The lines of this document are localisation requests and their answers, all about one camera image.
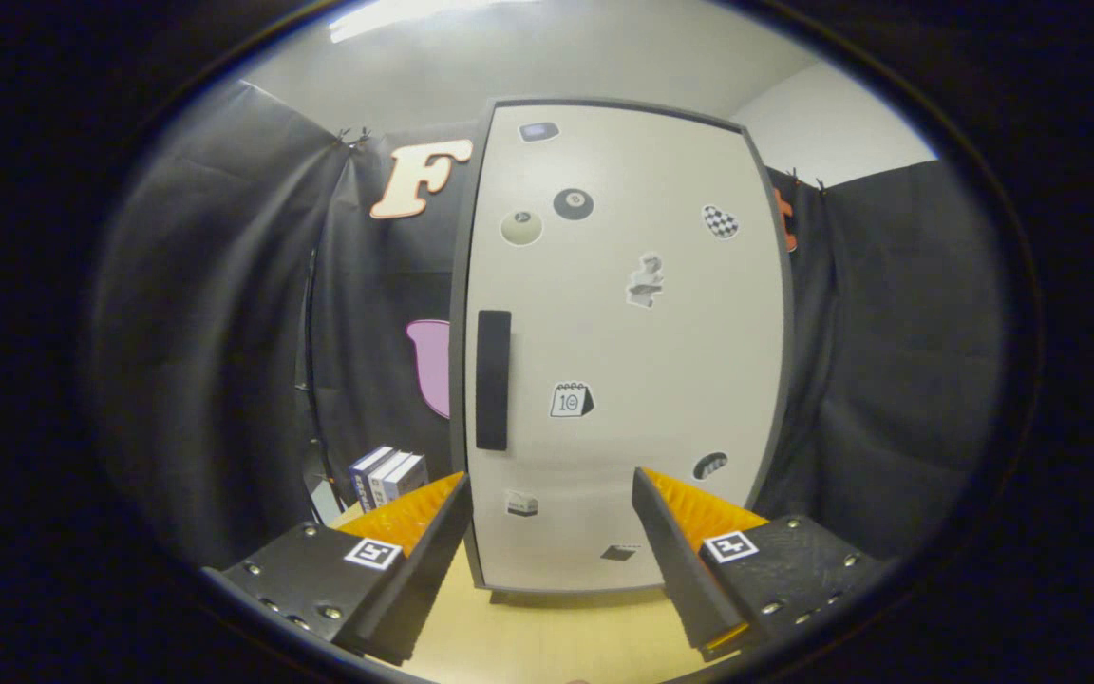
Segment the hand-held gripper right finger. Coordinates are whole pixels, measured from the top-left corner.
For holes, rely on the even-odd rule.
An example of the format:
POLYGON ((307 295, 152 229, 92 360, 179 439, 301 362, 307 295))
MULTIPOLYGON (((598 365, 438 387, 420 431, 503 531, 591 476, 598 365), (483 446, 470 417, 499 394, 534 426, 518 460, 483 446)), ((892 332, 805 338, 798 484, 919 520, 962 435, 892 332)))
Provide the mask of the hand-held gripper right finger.
POLYGON ((802 639, 891 571, 807 515, 768 520, 654 469, 635 469, 632 506, 707 661, 802 639))

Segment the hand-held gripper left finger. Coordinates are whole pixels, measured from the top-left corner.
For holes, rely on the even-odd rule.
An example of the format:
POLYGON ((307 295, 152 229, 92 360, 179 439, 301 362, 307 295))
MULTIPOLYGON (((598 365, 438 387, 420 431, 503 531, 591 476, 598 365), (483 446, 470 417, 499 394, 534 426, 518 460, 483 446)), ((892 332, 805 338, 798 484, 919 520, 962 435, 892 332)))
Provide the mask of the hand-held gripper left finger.
POLYGON ((399 666, 414 657, 472 512, 469 477, 456 472, 342 525, 300 522, 200 572, 288 631, 399 666))

